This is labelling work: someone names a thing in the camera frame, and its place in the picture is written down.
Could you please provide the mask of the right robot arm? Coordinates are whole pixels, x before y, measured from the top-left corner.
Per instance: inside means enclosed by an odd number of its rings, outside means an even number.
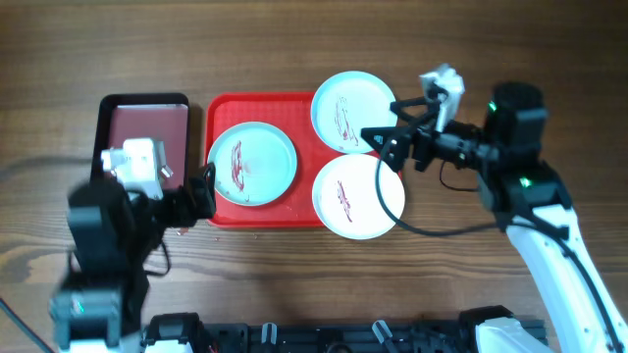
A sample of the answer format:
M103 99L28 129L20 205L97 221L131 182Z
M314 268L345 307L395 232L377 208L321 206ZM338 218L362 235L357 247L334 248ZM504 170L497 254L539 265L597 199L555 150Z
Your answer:
M423 97L393 101L405 124L364 127L379 166L398 172L412 158L423 172L435 159L476 172L484 208L524 260L564 352L624 352L627 324L587 251L572 199L540 157L548 117L536 86L497 84L483 126L441 118L451 89L432 83Z

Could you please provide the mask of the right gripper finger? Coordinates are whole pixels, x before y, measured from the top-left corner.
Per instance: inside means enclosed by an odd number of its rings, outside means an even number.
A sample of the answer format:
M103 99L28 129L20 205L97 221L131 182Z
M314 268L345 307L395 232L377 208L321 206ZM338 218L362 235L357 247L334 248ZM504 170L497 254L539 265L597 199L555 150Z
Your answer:
M394 172L403 169L414 145L413 126L364 127L360 136Z
M425 124L438 116L440 105L438 100L417 97L393 101L390 110L404 122Z

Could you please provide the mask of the white plate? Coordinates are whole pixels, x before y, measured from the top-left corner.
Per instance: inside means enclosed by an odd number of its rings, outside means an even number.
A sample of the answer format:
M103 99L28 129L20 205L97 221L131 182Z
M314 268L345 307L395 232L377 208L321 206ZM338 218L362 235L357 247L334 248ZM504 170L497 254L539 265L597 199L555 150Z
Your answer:
M212 144L207 162L216 167L216 191L247 207L269 204L295 179L298 159L289 137L267 123L228 128Z
M365 127L396 126L390 110L392 90L377 76L359 71L336 74L316 90L311 102L311 124L330 148L345 154L370 153L361 137Z
M315 177L312 204L325 227L345 238L371 239L383 235L394 221L381 206L380 189L386 207L396 218L402 215L405 190L400 176L386 164L367 154L335 158Z

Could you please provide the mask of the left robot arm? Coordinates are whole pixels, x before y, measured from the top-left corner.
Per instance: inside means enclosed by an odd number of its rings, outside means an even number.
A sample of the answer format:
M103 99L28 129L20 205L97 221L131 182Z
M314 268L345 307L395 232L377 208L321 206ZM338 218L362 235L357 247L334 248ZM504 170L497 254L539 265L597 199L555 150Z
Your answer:
M50 299L54 339L62 352L142 352L141 309L151 272L144 262L164 247L169 228L190 228L216 213L216 167L208 164L176 190L151 199L97 178L69 196L68 225L75 247L69 268Z

